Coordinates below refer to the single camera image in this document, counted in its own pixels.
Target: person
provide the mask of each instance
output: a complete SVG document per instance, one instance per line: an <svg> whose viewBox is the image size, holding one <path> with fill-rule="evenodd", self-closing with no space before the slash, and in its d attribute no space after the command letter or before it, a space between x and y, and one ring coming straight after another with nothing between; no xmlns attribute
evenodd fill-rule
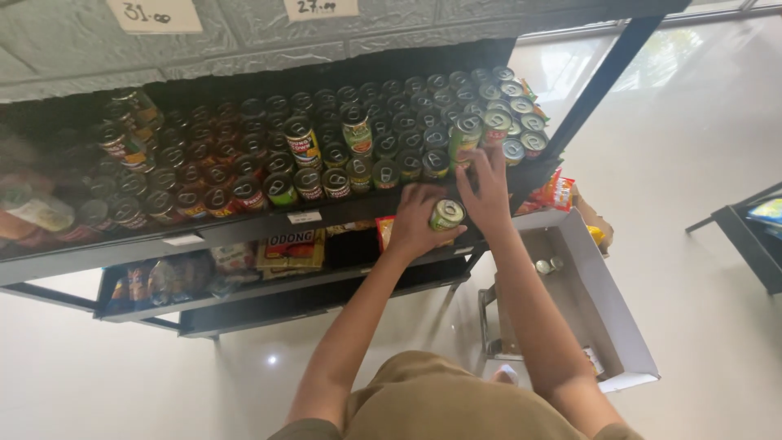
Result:
<svg viewBox="0 0 782 440"><path fill-rule="evenodd" d="M444 189L410 184L402 191L387 249L315 348L285 426L270 440L640 439L597 386L511 222L501 149L478 149L467 158L479 190L473 192L463 171L457 171L457 188L494 256L496 282L533 391L503 383L507 378L481 380L432 353L403 352L386 361L366 388L351 394L402 272L467 229L433 231L429 216Z"/></svg>

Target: gray stone wall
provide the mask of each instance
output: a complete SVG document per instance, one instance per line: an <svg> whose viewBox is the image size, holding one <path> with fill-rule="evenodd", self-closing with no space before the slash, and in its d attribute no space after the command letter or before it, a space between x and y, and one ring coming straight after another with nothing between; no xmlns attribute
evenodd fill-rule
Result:
<svg viewBox="0 0 782 440"><path fill-rule="evenodd" d="M202 34L126 34L103 0L0 3L0 103L154 81L282 70L386 49L681 11L688 0L359 0L291 22L282 0L194 0Z"/></svg>

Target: person's left hand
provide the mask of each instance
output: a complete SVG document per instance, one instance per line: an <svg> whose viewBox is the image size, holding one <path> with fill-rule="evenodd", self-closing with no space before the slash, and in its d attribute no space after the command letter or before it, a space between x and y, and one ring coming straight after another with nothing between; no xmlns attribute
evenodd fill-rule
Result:
<svg viewBox="0 0 782 440"><path fill-rule="evenodd" d="M437 232L429 227L432 210L446 193L442 186L419 183L406 185L402 190L402 201L396 209L386 253L398 255L409 264L438 244L452 240L466 231L465 225L444 232Z"/></svg>

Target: person's right hand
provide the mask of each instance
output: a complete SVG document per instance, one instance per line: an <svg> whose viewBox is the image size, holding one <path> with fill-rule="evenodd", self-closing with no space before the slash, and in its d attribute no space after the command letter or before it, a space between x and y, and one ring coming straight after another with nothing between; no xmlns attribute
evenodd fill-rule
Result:
<svg viewBox="0 0 782 440"><path fill-rule="evenodd" d="M472 222L486 238L513 229L508 184L505 181L505 155L502 148L478 148L461 152L460 157L472 159L472 167L478 174L479 190L475 194L472 192L465 170L456 171L456 185L461 201L465 204Z"/></svg>

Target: handwritten price sign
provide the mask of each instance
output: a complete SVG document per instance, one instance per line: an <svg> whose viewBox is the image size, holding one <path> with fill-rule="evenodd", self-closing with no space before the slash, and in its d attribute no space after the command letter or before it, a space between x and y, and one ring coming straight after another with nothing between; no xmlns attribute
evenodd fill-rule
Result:
<svg viewBox="0 0 782 440"><path fill-rule="evenodd" d="M197 34L203 32L192 0L106 0L128 34Z"/></svg>
<svg viewBox="0 0 782 440"><path fill-rule="evenodd" d="M357 16L358 0L282 0L291 21Z"/></svg>

